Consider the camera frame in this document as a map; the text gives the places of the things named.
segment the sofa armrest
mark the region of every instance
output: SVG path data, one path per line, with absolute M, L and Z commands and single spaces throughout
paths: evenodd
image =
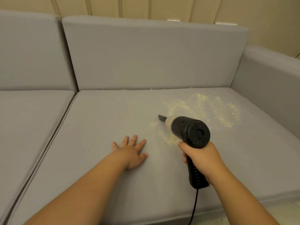
M 300 60 L 246 47 L 231 88 L 300 139 Z

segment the power cord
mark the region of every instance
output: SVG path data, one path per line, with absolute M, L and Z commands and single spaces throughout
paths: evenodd
M 195 204 L 194 204 L 194 209 L 193 209 L 193 213 L 192 213 L 192 217 L 190 219 L 190 222 L 188 223 L 188 225 L 190 225 L 193 221 L 193 217 L 194 217 L 194 213 L 195 213 L 195 209 L 196 209 L 196 204 L 197 204 L 197 198 L 198 198 L 198 189 L 197 189 L 197 193 L 196 193 L 196 199 L 195 199 Z

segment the person's right arm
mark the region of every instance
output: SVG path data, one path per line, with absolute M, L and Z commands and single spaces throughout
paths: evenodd
M 215 188 L 231 225 L 279 225 L 253 194 L 230 172 L 212 142 L 203 149 L 178 143 Z

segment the beige wall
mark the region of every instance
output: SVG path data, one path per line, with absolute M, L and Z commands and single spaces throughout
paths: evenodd
M 183 22 L 231 22 L 250 29 L 249 44 L 300 53 L 300 0 L 0 0 L 0 9 Z

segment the white floor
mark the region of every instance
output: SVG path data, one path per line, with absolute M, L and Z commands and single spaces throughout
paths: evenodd
M 281 225 L 299 225 L 300 224 L 300 201 L 295 203 L 287 203 L 283 205 L 267 208 L 272 216 Z M 195 225 L 229 225 L 226 217 L 209 220 Z

